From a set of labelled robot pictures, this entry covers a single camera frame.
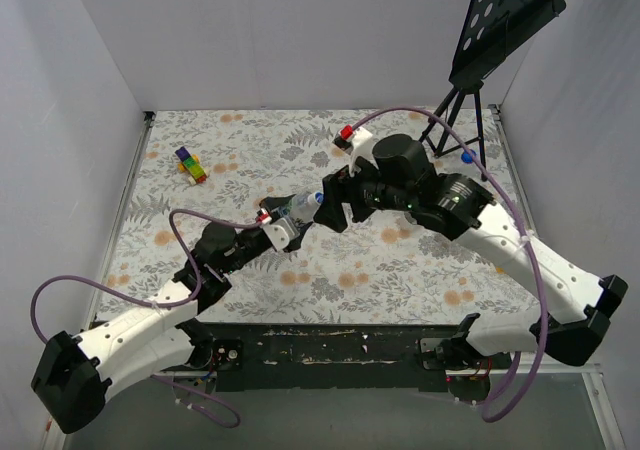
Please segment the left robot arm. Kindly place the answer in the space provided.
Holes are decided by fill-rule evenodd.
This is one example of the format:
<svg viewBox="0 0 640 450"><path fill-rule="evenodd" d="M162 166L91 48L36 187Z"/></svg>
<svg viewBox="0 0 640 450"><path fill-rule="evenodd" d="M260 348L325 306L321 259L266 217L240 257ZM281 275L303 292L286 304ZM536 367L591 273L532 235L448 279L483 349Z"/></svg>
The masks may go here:
<svg viewBox="0 0 640 450"><path fill-rule="evenodd" d="M93 329L44 338L31 388L60 430L83 429L111 398L168 367L209 366L213 338L198 315L230 290L232 272L270 250L299 249L323 202L320 192L267 198L251 224L207 217L185 266L155 294L128 297L129 310Z"/></svg>

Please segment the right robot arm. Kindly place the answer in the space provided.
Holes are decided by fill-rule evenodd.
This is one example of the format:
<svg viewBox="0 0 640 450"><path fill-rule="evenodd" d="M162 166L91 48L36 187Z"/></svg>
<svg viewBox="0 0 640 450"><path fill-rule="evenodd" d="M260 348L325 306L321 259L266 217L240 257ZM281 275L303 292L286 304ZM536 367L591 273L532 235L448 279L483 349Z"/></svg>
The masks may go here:
<svg viewBox="0 0 640 450"><path fill-rule="evenodd" d="M531 295L545 292L544 312L466 316L451 337L426 348L430 365L462 370L500 353L539 347L570 366L590 359L628 289L624 280L586 272L537 238L521 235L488 190L462 174L437 173L422 144L408 135L375 141L363 128L345 127L334 144L351 161L324 178L316 223L341 233L348 222L346 206L355 223L377 210L399 211L410 223L501 268Z"/></svg>

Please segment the clear bottle silver label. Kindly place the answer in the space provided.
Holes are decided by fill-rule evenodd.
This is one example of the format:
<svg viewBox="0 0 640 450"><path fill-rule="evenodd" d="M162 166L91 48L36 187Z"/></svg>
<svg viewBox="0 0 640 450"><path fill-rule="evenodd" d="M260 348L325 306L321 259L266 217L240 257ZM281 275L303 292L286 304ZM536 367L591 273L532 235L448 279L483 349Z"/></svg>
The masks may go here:
<svg viewBox="0 0 640 450"><path fill-rule="evenodd" d="M320 207L313 199L315 192L319 191L307 191L294 195L290 204L283 208L282 214L304 222L313 221L313 217Z"/></svg>

